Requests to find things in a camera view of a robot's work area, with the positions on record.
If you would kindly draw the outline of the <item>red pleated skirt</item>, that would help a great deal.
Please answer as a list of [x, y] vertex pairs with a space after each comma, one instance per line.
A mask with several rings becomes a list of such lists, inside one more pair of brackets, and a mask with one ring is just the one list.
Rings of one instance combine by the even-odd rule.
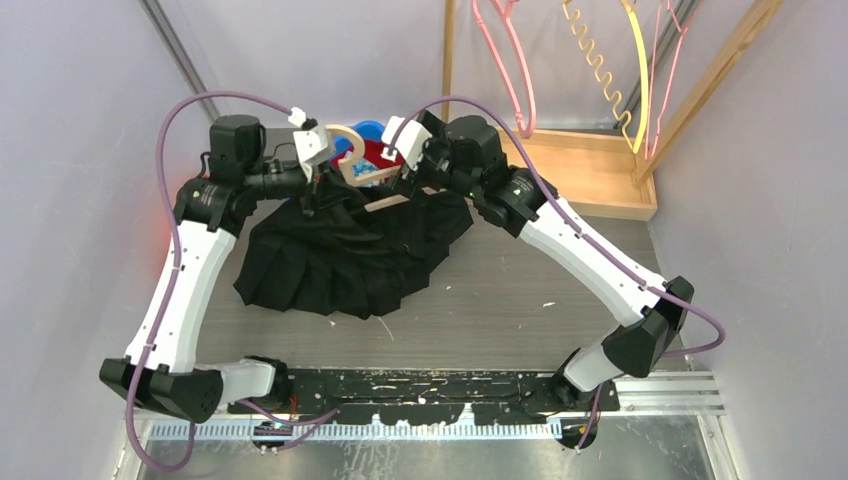
[[353, 174], [356, 176], [365, 175], [385, 169], [389, 169], [397, 165], [395, 161], [388, 160], [382, 157], [383, 144], [379, 141], [365, 140], [365, 153], [352, 167]]

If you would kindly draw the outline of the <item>blue floral garment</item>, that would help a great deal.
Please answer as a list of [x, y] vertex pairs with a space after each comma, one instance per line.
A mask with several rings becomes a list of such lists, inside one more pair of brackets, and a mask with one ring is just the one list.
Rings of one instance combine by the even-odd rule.
[[382, 181], [384, 179], [396, 176], [402, 168], [401, 165], [397, 165], [390, 168], [366, 172], [361, 175], [357, 175], [354, 171], [354, 167], [361, 161], [363, 161], [363, 158], [354, 159], [353, 156], [349, 156], [340, 159], [338, 162], [339, 170], [345, 182], [350, 186], [360, 187], [370, 183]]

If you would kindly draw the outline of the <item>blue plastic bin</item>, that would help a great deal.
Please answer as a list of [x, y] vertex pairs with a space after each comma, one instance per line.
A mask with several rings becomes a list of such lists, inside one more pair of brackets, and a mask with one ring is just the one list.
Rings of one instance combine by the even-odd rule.
[[[382, 144], [384, 125], [378, 121], [363, 120], [351, 126], [351, 129], [363, 139], [367, 148], [372, 144]], [[353, 148], [353, 143], [347, 137], [335, 134], [334, 146], [337, 156], [341, 156]]]

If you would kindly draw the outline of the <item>black garment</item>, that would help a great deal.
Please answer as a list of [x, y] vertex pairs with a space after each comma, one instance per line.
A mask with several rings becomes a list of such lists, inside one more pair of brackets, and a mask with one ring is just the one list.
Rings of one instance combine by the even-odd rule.
[[313, 215], [294, 200], [282, 203], [250, 232], [233, 283], [243, 303], [362, 320], [398, 310], [429, 286], [473, 219], [466, 200], [451, 192], [365, 211], [388, 194], [358, 188]]

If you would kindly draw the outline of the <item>wooden hanger with metal hook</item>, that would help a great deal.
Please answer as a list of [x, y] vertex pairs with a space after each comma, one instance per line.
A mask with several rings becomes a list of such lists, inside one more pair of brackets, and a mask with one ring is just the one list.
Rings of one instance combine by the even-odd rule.
[[[639, 79], [641, 82], [649, 81], [647, 49], [641, 24], [635, 11], [635, 2], [621, 0], [620, 5], [625, 12], [628, 25], [633, 36], [637, 54]], [[568, 0], [562, 2], [561, 8], [563, 16], [569, 25], [569, 29], [576, 40], [576, 44], [584, 55], [586, 64], [592, 69], [595, 81], [601, 86], [602, 94], [605, 97], [605, 100], [609, 103], [610, 112], [613, 118], [619, 124], [617, 129], [629, 147], [631, 153], [638, 154], [644, 146], [648, 114], [641, 113], [637, 120], [635, 134], [628, 134], [628, 128], [634, 119], [632, 110], [630, 107], [624, 106], [624, 96], [622, 92], [620, 90], [612, 89], [612, 83], [615, 80], [615, 76], [605, 65], [604, 55], [597, 51], [596, 40], [591, 37], [589, 26], [583, 21], [581, 10], [573, 7], [572, 1]]]

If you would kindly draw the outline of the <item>pink wire hanger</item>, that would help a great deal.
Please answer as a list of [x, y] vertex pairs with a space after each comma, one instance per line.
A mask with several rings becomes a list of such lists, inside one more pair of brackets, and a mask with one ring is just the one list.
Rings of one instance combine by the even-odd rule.
[[658, 152], [662, 124], [668, 108], [678, 58], [693, 17], [701, 1], [659, 1], [655, 28], [648, 59], [648, 95], [643, 104], [647, 114], [644, 160], [652, 159]]

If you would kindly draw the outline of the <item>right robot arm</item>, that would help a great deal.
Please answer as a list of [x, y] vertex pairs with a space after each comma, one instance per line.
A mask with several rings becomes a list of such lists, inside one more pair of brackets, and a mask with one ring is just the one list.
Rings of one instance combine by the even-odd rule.
[[469, 199], [485, 221], [563, 266], [611, 312], [617, 327], [556, 370], [551, 394], [562, 407], [580, 410], [606, 381], [644, 378], [653, 370], [685, 323], [682, 305], [694, 295], [690, 282], [643, 269], [550, 183], [509, 164], [499, 132], [481, 116], [449, 123], [428, 111], [414, 119], [393, 116], [381, 140], [385, 158], [403, 159], [393, 190], [412, 198], [431, 188]]

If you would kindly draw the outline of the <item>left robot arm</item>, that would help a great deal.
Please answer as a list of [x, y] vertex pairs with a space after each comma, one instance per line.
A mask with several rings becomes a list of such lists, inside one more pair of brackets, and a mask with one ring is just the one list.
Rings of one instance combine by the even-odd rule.
[[247, 356], [199, 365], [197, 343], [217, 277], [258, 202], [306, 195], [316, 166], [335, 154], [332, 136], [314, 119], [296, 121], [280, 157], [265, 154], [267, 130], [250, 115], [218, 118], [209, 140], [201, 173], [177, 193], [176, 230], [148, 312], [124, 355], [104, 360], [99, 372], [130, 408], [195, 424], [241, 400], [269, 413], [290, 404], [284, 362]]

